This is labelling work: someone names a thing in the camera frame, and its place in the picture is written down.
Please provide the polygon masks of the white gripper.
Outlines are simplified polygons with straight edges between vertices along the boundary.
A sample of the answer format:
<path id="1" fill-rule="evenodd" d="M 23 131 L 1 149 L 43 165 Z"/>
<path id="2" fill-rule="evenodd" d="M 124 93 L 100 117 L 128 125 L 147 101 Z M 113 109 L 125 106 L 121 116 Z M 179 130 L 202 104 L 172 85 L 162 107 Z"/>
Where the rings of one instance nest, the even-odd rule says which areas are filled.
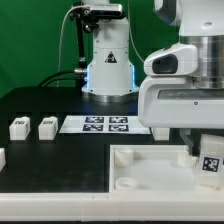
<path id="1" fill-rule="evenodd" d="M 195 89 L 186 77 L 147 76 L 139 90 L 138 118 L 145 127 L 224 129 L 224 89 Z M 179 134 L 192 154 L 191 130 Z"/>

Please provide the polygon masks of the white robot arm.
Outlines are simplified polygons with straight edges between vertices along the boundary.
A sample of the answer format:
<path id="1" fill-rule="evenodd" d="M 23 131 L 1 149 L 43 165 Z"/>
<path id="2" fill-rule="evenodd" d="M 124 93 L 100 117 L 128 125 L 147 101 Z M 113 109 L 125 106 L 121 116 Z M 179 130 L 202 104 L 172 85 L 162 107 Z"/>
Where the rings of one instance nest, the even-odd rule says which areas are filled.
<path id="1" fill-rule="evenodd" d="M 93 59 L 82 92 L 101 102 L 138 95 L 142 125 L 224 129 L 224 0 L 153 0 L 156 15 L 179 28 L 177 43 L 150 54 L 143 82 L 129 61 L 129 22 L 110 0 L 82 0 Z"/>

